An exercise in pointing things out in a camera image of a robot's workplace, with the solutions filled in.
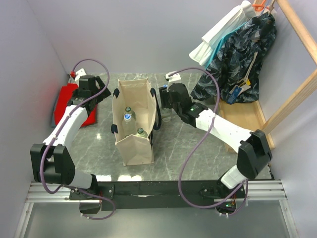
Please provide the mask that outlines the beige canvas tote bag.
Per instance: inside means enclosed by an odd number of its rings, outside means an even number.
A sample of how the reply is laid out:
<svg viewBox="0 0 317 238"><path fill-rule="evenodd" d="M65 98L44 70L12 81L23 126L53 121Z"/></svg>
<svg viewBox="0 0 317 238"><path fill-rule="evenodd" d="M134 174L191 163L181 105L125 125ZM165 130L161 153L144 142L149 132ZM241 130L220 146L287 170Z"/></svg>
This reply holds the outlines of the beige canvas tote bag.
<svg viewBox="0 0 317 238"><path fill-rule="evenodd" d="M136 126L147 133L147 138L124 133L122 123L126 107L135 112ZM118 80L113 92L112 114L111 132L115 136L115 145L123 164L132 166L153 163L153 131L160 129L161 116L156 91L148 79Z"/></svg>

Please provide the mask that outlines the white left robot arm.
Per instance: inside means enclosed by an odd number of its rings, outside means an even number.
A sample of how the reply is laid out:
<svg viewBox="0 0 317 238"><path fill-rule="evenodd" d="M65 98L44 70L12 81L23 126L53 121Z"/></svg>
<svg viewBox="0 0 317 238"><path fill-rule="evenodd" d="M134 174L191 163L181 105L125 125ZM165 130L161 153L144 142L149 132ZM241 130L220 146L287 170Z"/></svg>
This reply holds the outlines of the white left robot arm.
<svg viewBox="0 0 317 238"><path fill-rule="evenodd" d="M42 183L46 192L48 184L81 189L87 199L94 199L100 193L96 176L77 170L69 148L96 105L111 95L107 86L98 76L84 75L79 78L79 87L73 91L64 115L53 132L41 144L30 149L33 176Z"/></svg>

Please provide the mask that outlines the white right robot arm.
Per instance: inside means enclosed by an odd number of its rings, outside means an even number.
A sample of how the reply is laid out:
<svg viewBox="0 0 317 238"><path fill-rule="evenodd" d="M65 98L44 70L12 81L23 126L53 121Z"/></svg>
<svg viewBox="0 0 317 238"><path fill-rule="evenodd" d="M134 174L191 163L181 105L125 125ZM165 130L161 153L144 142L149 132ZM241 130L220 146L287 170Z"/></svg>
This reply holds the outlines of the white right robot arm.
<svg viewBox="0 0 317 238"><path fill-rule="evenodd" d="M194 128L208 131L237 152L237 164L229 169L217 185L221 197L229 197L235 187L246 179L255 179L272 159L266 135L250 131L215 114L201 103L194 103L186 86L174 83L159 88L161 106L174 109L181 120Z"/></svg>

